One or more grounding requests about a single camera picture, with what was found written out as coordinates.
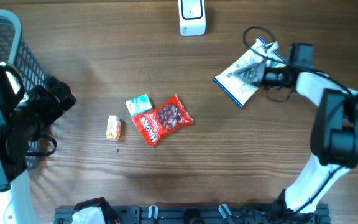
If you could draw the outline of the white blue-edged packet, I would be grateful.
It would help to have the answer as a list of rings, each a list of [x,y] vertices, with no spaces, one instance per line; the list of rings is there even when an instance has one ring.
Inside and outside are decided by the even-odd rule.
[[[266,43],[262,37],[258,37],[252,49],[263,56],[286,62],[278,50],[278,42]],[[254,65],[264,62],[264,59],[253,52],[247,50],[239,59],[230,65],[225,71],[214,77],[214,82],[242,108],[247,100],[259,89],[251,84],[249,78],[254,78]]]

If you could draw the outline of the red Hacks candy bag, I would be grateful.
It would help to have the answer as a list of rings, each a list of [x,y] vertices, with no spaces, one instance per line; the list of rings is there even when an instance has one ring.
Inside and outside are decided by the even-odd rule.
[[[156,145],[166,135],[194,122],[177,94],[162,105],[135,115],[132,121],[149,146]]]

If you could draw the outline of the teal white small box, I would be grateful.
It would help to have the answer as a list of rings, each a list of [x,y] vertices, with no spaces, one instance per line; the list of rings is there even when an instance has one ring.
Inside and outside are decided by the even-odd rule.
[[[147,94],[143,94],[126,101],[126,106],[132,117],[136,116],[137,114],[149,111],[153,108]]]

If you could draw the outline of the orange white small box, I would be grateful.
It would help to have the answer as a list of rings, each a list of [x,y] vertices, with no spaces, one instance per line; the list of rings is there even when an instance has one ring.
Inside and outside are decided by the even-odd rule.
[[[114,115],[108,117],[106,139],[117,142],[121,136],[121,120]]]

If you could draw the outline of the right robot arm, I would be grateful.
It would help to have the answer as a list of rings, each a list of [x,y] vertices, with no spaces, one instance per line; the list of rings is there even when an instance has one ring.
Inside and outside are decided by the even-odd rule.
[[[314,69],[314,47],[294,43],[287,61],[272,67],[262,56],[234,71],[257,87],[289,88],[317,106],[311,131],[311,156],[296,181],[284,191],[285,214],[312,213],[329,188],[358,165],[358,92]]]

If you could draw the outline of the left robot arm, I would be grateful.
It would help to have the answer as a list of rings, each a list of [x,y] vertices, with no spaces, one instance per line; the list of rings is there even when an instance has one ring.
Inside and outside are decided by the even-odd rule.
[[[25,91],[13,65],[0,65],[0,223],[37,223],[26,158],[47,157],[29,151],[30,142],[47,139],[49,127],[76,103],[70,87],[49,75],[43,85]]]

